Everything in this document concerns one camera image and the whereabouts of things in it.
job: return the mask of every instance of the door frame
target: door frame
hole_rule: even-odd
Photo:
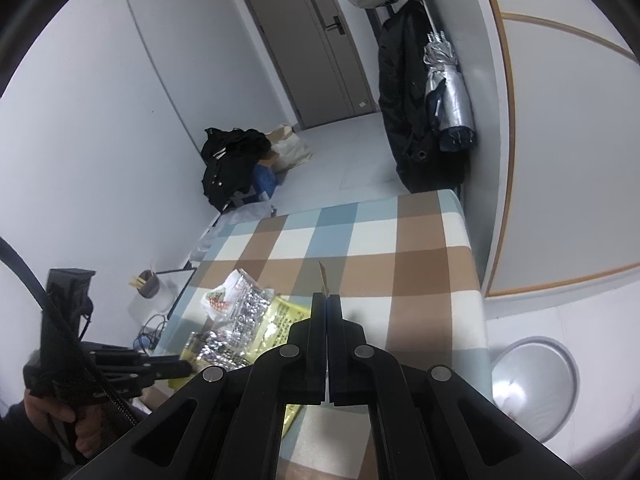
[[[251,5],[251,2],[249,0],[242,0],[246,6],[246,8],[249,11],[249,14],[251,15],[251,18],[254,22],[255,28],[258,31],[258,34],[260,35],[260,39],[262,40],[262,44],[265,47],[265,50],[267,51],[267,53],[269,54],[269,58],[271,59],[271,63],[273,63],[273,67],[276,71],[276,74],[278,75],[278,78],[280,79],[280,83],[282,84],[282,87],[284,88],[285,93],[287,94],[287,98],[289,99],[289,103],[291,105],[291,108],[293,108],[293,113],[296,115],[296,119],[298,120],[298,124],[300,126],[301,130],[305,130],[306,129],[306,125],[304,123],[304,121],[302,120],[302,117],[300,116],[300,112],[298,110],[298,108],[296,107],[295,101],[293,100],[292,97],[292,92],[289,89],[289,86],[287,85],[287,81],[284,78],[284,76],[282,75],[282,72],[280,70],[280,66],[278,65],[278,62],[275,58],[275,55],[273,53],[273,51],[271,50],[271,46],[269,45],[269,41],[267,40],[267,37],[264,33],[264,31],[262,30],[262,26],[260,25],[260,21],[258,20],[258,17],[256,16],[255,12],[254,12],[254,8]],[[342,9],[340,8],[340,4],[338,3],[337,0],[333,0],[335,7],[337,9],[338,15],[340,16],[340,20],[342,22],[342,26],[344,27],[344,31],[346,33],[346,36],[349,40],[349,44],[351,45],[351,49],[354,51],[354,53],[356,54],[355,58],[356,58],[356,62],[358,64],[358,70],[360,72],[360,76],[363,79],[365,86],[366,86],[366,90],[367,90],[367,96],[370,99],[370,102],[373,104],[373,110],[371,112],[368,112],[366,114],[362,114],[362,115],[369,115],[369,114],[373,114],[376,113],[377,110],[377,106],[376,103],[374,102],[373,99],[373,94],[371,92],[371,86],[369,85],[369,80],[367,79],[367,75],[364,72],[364,68],[362,66],[362,60],[360,59],[360,53],[358,52],[358,49],[356,48],[356,44],[353,41],[353,36],[351,35],[351,29],[349,28],[349,24],[346,21],[346,19],[344,18],[344,15],[342,13]],[[318,5],[316,4],[315,0],[309,0],[312,10],[310,10],[311,13],[311,17],[314,21],[314,24],[316,25],[316,28],[318,28],[318,30],[322,30],[324,29],[324,23],[322,21],[322,17],[320,15],[319,9],[318,9]],[[329,51],[332,52],[330,44],[328,43],[328,41],[325,42],[324,44],[325,48],[329,47]],[[337,63],[335,63],[335,57],[331,60],[332,66],[335,66],[336,69],[338,69],[338,84],[340,85],[340,88],[342,89],[342,91],[344,92],[344,94],[348,97],[347,94],[347,90],[346,90],[346,86],[344,85],[344,81],[342,79],[342,74],[340,74],[339,68],[337,67]],[[349,119],[351,119],[352,117],[359,117],[358,115],[353,115],[351,117],[349,117]],[[322,126],[323,124],[330,124],[333,122],[337,122],[337,121],[327,121],[326,123],[322,123],[322,124],[316,124],[315,126],[313,126],[314,128],[316,126]]]

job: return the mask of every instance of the door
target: door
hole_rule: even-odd
[[[334,0],[246,1],[303,128],[374,111]]]

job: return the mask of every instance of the hand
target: hand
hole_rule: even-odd
[[[29,390],[24,391],[24,411],[27,418],[40,433],[53,440],[47,414],[62,422],[76,422],[76,449],[85,457],[91,456],[100,447],[100,418],[102,412],[100,406],[86,406],[78,410],[76,414],[66,404],[52,397],[39,399],[30,395]]]

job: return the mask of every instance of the door handle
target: door handle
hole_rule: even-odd
[[[344,36],[346,32],[344,31],[344,27],[342,26],[342,22],[340,21],[340,16],[334,16],[334,22],[331,25],[327,25],[324,30],[338,30],[341,36]]]

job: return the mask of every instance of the plaid tablecloth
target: plaid tablecloth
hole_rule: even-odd
[[[227,226],[191,279],[159,351],[180,353],[201,331],[203,294],[234,268],[299,304],[322,290],[318,261],[345,319],[367,342],[417,368],[446,364],[491,394],[474,259],[453,192],[403,195]],[[303,408],[282,441],[278,478],[377,478],[366,406]]]

